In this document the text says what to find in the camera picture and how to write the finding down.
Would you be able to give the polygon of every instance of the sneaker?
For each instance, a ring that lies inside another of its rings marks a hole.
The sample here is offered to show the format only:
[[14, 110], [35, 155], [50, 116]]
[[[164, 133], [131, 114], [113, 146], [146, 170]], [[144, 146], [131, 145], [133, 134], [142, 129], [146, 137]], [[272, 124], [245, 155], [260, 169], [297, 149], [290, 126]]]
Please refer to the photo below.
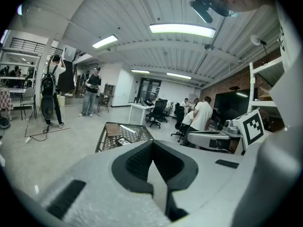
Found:
[[51, 129], [52, 125], [53, 125], [53, 123], [52, 123], [52, 122], [51, 122], [51, 124], [48, 124], [48, 125], [47, 125], [48, 130], [50, 130], [50, 129]]
[[64, 127], [64, 123], [62, 122], [59, 124], [59, 129], [62, 129], [63, 127]]

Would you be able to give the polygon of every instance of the ceiling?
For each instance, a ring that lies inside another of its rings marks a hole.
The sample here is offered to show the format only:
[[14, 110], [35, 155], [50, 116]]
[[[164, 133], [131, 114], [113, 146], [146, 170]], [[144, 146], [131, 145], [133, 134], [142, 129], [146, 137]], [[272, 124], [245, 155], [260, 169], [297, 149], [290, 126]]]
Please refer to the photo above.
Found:
[[[263, 55], [250, 42], [255, 34], [277, 48], [279, 22], [274, 8], [262, 8], [221, 17], [210, 10], [206, 24], [189, 6], [190, 0], [27, 0], [21, 16], [23, 30], [41, 35], [57, 33], [56, 39], [93, 56], [100, 63], [123, 61], [132, 69], [149, 70], [151, 76], [193, 87], [203, 87]], [[190, 23], [216, 29], [213, 39], [188, 34], [152, 34], [149, 25]], [[109, 35], [118, 41], [110, 51], [92, 45]], [[213, 48], [206, 51], [204, 46]], [[168, 78], [166, 72], [191, 76], [190, 81]]]

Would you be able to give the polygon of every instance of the glass door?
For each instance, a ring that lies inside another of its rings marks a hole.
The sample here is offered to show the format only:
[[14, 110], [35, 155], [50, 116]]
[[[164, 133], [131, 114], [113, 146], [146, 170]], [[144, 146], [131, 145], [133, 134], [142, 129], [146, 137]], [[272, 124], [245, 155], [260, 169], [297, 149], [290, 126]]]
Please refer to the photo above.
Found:
[[138, 96], [144, 100], [155, 100], [158, 97], [161, 81], [154, 79], [142, 79]]

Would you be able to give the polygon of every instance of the column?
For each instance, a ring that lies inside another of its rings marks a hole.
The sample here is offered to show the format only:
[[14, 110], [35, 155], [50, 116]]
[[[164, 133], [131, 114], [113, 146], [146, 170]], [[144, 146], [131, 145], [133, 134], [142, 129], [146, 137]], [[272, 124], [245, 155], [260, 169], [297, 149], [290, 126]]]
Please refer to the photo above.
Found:
[[42, 74], [43, 74], [43, 70], [44, 67], [46, 66], [46, 58], [49, 52], [49, 49], [52, 46], [53, 40], [56, 36], [56, 32], [52, 32], [49, 37], [48, 37], [48, 41], [45, 45], [44, 51], [41, 55], [40, 58], [40, 62], [37, 68], [37, 77], [36, 77], [36, 86], [35, 86], [35, 93], [36, 93], [36, 106], [39, 107], [40, 106], [40, 86], [41, 86], [41, 78], [42, 78]]

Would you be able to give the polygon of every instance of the plaid cloth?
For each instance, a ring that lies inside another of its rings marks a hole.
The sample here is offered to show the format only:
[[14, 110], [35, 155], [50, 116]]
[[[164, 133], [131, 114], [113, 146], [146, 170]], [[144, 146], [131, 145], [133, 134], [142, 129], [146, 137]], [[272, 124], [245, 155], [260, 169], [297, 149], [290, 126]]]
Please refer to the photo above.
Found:
[[14, 109], [10, 98], [9, 90], [0, 90], [0, 110], [7, 108], [8, 111]]

